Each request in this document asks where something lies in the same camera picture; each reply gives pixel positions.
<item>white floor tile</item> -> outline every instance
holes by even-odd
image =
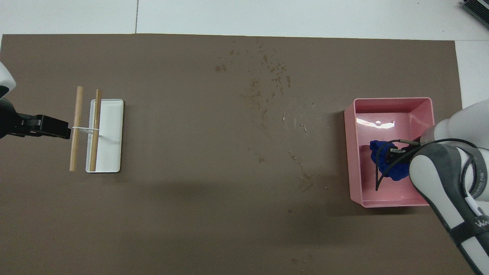
[[[139,0],[138,33],[489,40],[460,0]]]
[[[0,35],[134,33],[137,0],[1,0]]]

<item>pink container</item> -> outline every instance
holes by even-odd
[[[427,206],[409,177],[397,182],[384,178],[375,191],[375,163],[369,146],[375,139],[414,140],[434,124],[428,97],[355,99],[345,110],[350,198],[363,207]]]

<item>white plastic tray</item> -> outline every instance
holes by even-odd
[[[90,103],[89,128],[93,128],[95,99]],[[122,149],[122,120],[124,101],[122,99],[102,99],[100,105],[100,137],[98,139],[97,166],[90,172],[92,135],[88,137],[87,173],[116,173],[120,170]]]

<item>blue cloth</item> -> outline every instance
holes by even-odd
[[[377,151],[378,149],[383,145],[387,143],[386,141],[378,141],[378,140],[372,140],[370,142],[370,150],[372,150],[372,154],[370,155],[370,158],[373,160],[375,163],[377,161]],[[392,178],[394,181],[400,181],[404,179],[405,177],[409,176],[409,163],[398,163],[392,167],[392,169],[389,171],[387,175],[385,175],[385,170],[387,170],[387,167],[389,167],[389,164],[385,161],[385,156],[387,155],[387,151],[389,150],[389,147],[395,146],[393,143],[390,143],[389,145],[385,145],[378,156],[378,169],[379,171],[384,175],[384,177],[387,178]]]

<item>wooden stick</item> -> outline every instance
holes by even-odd
[[[100,128],[100,105],[102,105],[102,90],[97,89],[95,93],[95,112],[93,114],[92,148],[90,153],[90,172],[94,172],[97,166],[98,135]]]
[[[83,87],[78,86],[76,88],[76,103],[75,103],[75,120],[73,126],[80,127],[80,119],[82,118],[82,99],[83,99]],[[71,172],[76,171],[76,157],[78,156],[78,128],[73,128],[73,135],[71,139],[71,155],[69,157],[69,170]]]

